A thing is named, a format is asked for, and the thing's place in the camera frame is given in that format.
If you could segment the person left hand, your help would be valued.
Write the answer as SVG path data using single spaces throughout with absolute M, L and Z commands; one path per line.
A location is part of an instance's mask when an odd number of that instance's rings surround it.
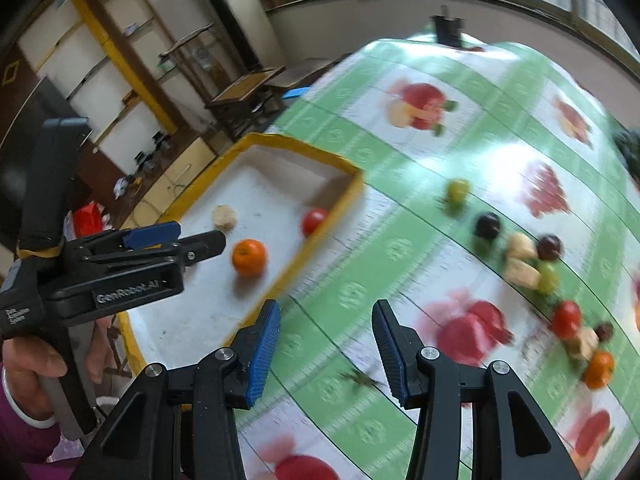
M 110 318 L 96 321 L 86 369 L 92 382 L 102 382 L 105 367 L 113 362 L 113 352 L 108 345 L 107 330 Z M 60 378 L 67 372 L 67 366 L 50 344 L 35 337 L 16 337 L 2 344 L 3 367 L 6 370 L 6 384 L 12 399 L 20 410 L 35 420 L 46 420 L 53 415 L 51 403 L 39 377 Z

